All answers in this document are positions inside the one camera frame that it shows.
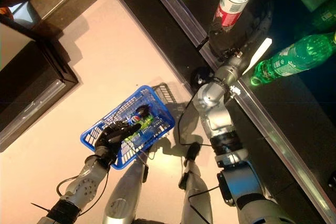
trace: green plastic bottle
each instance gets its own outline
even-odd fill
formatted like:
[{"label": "green plastic bottle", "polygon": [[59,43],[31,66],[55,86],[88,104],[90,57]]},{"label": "green plastic bottle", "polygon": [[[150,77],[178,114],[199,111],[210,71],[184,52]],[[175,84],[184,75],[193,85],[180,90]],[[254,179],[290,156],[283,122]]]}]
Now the green plastic bottle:
[{"label": "green plastic bottle", "polygon": [[290,76],[325,62],[336,52],[336,33],[310,35],[260,62],[251,77],[256,86],[282,76]]},{"label": "green plastic bottle", "polygon": [[295,27],[295,38],[314,32],[330,31],[336,26],[336,0],[327,0]]},{"label": "green plastic bottle", "polygon": [[[141,124],[140,130],[144,130],[145,128],[147,128],[148,126],[150,126],[153,121],[154,121],[154,117],[152,115],[148,115],[146,118],[142,118],[137,123]],[[133,135],[127,137],[125,139],[125,141],[131,141],[131,140],[133,140],[133,138],[135,138],[138,135],[139,135],[139,133],[135,132]]]}]

